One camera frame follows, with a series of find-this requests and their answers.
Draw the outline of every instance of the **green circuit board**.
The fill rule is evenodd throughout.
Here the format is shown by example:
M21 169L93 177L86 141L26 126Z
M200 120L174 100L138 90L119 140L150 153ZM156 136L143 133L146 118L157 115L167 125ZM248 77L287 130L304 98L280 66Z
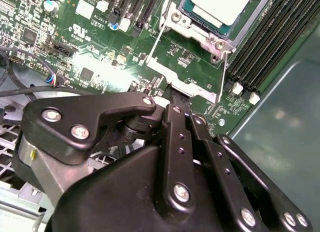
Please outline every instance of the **green circuit board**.
M57 75L64 77L65 86L71 88L90 90L97 94L126 92L134 81L137 83L138 91L148 88L150 96L163 95L168 85L166 78L146 66L146 56L152 50L160 31L159 21L164 0L157 0L147 24L138 37L132 36L132 26L127 32L110 28L108 12L102 12L97 8L100 1L109 0L56 0L59 9L55 13L44 11L44 1L0 0L1 47L19 47L34 53L50 64ZM251 1L239 19L239 25L245 23L260 1ZM268 7L274 1L268 1L241 43L246 43L246 38L255 31L256 26L265 16L264 13L268 12ZM283 59L263 81L260 87L261 92L266 89L318 23L319 18L314 19L304 29L303 34L295 40ZM235 28L230 36L235 37L232 33L238 33L239 30L240 28ZM43 44L48 40L48 35L50 39L74 48L75 54L67 57L52 54L51 51L46 50ZM228 61L233 61L235 55L237 53L231 54ZM47 75L42 65L34 59L20 53L11 53L10 56L14 57L12 61ZM210 53L191 38L185 38L170 30L161 36L153 57L160 64L177 73L179 79L186 84L194 83L215 93L221 89L223 63L212 64ZM82 75L84 68L90 71L89 74ZM206 117L209 131L211 135L215 135L228 134L252 105L248 98L235 96L225 89L219 103L214 104L196 96L191 99L191 107L194 113ZM223 126L219 125L221 119L225 121Z

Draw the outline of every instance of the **sata port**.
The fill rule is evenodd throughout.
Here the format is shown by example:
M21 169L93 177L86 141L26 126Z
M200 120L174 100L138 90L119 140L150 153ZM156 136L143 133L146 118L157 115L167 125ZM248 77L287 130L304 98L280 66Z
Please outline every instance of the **sata port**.
M52 42L52 48L55 51L57 51L60 55L63 55L66 57L72 57L76 52L74 48L57 41Z

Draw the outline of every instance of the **motherboard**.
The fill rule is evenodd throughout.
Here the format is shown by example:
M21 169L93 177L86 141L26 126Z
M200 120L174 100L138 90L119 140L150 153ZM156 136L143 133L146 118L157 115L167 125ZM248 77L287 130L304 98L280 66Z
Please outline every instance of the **motherboard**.
M228 134L320 22L320 0L0 0L0 47L52 86L161 97Z

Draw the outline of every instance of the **black memory slot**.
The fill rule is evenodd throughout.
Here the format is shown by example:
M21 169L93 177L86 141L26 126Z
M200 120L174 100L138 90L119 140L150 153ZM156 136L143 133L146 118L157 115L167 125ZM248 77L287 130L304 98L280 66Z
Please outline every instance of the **black memory slot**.
M282 14L284 16L279 17L273 26L270 28L268 33L265 35L262 41L260 41L259 45L254 49L253 56L250 58L250 61L246 63L246 65L241 68L243 71L241 75L241 80L245 81L249 84L253 78L257 76L258 70L256 70L257 63L261 63L261 61L268 59L270 51L272 48L279 45L281 43L279 39L283 39L286 37L283 33L288 33L287 28L290 27L292 24L291 22L294 21L295 15L297 14L297 10L299 7L299 3L305 0L292 0L287 3L282 10Z
M274 53L277 52L277 50L280 50L283 44L287 40L292 40L292 34L294 34L294 31L296 27L298 26L299 22L303 20L304 16L306 15L307 11L309 11L312 3L315 0L303 0L301 1L301 4L299 7L295 10L292 17L281 30L281 32L276 36L275 40L272 42L270 48L267 50L267 54L264 54L262 59L258 61L258 63L253 67L254 72L246 81L248 81L248 84L252 87L252 84L258 80L262 75L261 72L263 68L270 62L271 57Z
M118 1L118 5L114 7L113 13L109 15L108 22L110 24L114 25L118 21L119 17L123 15L124 11L126 11L126 8L124 8L124 6L126 6L126 4L129 2L130 1L128 0Z
M146 8L146 10L144 11L141 19L139 20L140 23L145 24L145 23L147 22L147 20L148 20L148 18L150 17L151 12L152 12L152 10L154 9L157 1L158 1L158 0L150 0L148 6L147 6L147 8Z
M108 11L109 11L109 12L112 12L112 11L113 11L116 2L117 2L117 0L111 0L111 1L110 1L110 4L109 4L109 6L108 6Z
M142 8L141 6L141 14L135 23L131 35L135 38L139 37L142 30L144 29L146 20L148 19L148 14L150 15L152 12L152 9L154 8L157 0L145 0L143 1L144 6Z
M273 69L277 66L283 56L288 52L288 50L293 46L296 40L301 36L301 34L308 27L310 21L312 21L317 14L320 12L319 6L320 0L316 0L315 4L312 6L311 10L308 11L308 16L305 19L299 21L298 26L294 28L290 38L286 40L286 43L283 44L270 58L270 61L264 66L262 69L262 73L259 78L254 81L251 85L252 89L258 90L258 88L262 85L265 79L269 76L269 74L273 71Z
M242 46L238 54L235 55L231 65L228 68L228 72L232 75L236 75L238 72L238 68L247 61L250 57L252 50L259 42L260 38L262 38L268 27L271 25L272 21L275 19L275 16L282 9L283 4L286 3L287 0L275 0L273 5L270 7L268 13L264 16L260 24L257 26L255 31L251 34L250 38L245 42Z
M142 9L144 2L145 0L136 0L132 9L132 14L135 18L139 15L139 11Z

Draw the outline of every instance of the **black cable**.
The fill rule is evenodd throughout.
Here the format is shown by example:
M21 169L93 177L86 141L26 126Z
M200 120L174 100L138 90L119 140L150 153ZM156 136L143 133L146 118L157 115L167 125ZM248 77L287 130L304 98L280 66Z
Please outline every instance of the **black cable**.
M2 51L0 51L0 56L5 61L5 70L4 70L3 75L0 77L0 86L2 86L4 84L6 78L8 77L10 61L9 61L8 56L5 53L3 53Z
M29 51L25 51L21 48L13 48L13 47L4 47L4 48L0 48L0 52L1 51L14 51L14 52L20 52L20 53L24 53L32 58L34 58L35 60L39 61L46 69L47 71L52 74L55 75L56 73L49 67L49 65L47 63L45 63L42 59L40 59L38 56L34 55L33 53L29 52Z
M20 90L27 89L28 87L25 86L17 77L15 71L12 68L12 63L9 64L9 77L12 82L17 86ZM26 93L25 96L30 100L34 101L37 97L33 93Z
M74 88L66 88L66 87L52 87L52 86L37 86L25 89L14 89L14 90L7 90L7 91L0 91L0 98L1 97L8 97L8 96L17 96L17 95L25 95L30 93L39 93L39 92L66 92L72 93L81 96L88 96L93 95L91 92L78 90Z

